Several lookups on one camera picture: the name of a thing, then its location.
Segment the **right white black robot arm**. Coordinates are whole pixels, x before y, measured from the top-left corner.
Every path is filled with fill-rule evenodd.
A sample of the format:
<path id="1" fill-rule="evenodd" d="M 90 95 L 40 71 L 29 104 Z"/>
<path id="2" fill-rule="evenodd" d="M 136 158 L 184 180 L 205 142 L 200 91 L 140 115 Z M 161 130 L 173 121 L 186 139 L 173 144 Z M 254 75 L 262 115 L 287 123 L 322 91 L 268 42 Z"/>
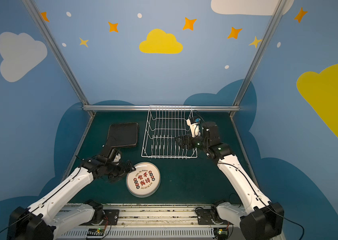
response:
<path id="1" fill-rule="evenodd" d="M 177 144 L 181 148 L 204 151 L 227 177 L 242 202 L 242 208 L 228 202 L 218 204 L 219 218 L 240 228 L 247 240 L 270 240 L 279 236 L 283 227 L 283 207 L 272 203 L 255 185 L 229 145 L 221 141 L 216 123 L 200 123 L 196 118 L 186 123 L 190 134 L 176 137 Z"/>

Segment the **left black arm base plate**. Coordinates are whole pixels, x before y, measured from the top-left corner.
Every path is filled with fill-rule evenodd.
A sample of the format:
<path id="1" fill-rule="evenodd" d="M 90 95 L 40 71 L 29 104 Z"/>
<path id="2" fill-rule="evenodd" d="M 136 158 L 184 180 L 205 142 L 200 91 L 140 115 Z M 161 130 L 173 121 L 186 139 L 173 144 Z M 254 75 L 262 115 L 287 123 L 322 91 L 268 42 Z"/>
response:
<path id="1" fill-rule="evenodd" d="M 100 220 L 97 225 L 115 226 L 118 223 L 119 215 L 119 210 L 102 210 L 102 215 L 100 215 Z"/>

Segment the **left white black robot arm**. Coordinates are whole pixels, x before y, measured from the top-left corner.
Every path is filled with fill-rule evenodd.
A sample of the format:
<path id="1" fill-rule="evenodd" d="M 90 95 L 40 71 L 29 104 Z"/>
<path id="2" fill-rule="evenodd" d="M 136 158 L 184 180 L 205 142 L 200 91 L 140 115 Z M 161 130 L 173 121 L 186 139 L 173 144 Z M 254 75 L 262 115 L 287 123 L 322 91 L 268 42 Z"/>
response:
<path id="1" fill-rule="evenodd" d="M 104 207 L 93 200 L 61 216 L 57 214 L 94 180 L 107 177 L 110 183 L 115 183 L 135 170 L 131 161 L 124 162 L 121 153 L 113 147 L 106 147 L 103 155 L 83 159 L 80 166 L 48 194 L 29 207 L 18 207 L 11 213 L 7 239 L 55 240 L 81 224 L 103 224 Z"/>

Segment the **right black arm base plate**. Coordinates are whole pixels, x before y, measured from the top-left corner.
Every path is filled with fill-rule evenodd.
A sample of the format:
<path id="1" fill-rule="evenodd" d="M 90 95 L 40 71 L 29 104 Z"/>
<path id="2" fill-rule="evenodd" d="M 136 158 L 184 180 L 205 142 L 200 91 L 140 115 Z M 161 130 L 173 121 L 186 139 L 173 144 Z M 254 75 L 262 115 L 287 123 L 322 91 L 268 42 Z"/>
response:
<path id="1" fill-rule="evenodd" d="M 199 225 L 228 225 L 228 223 L 237 224 L 239 222 L 237 216 L 222 217 L 217 208 L 204 209 L 197 207 L 194 212 Z"/>

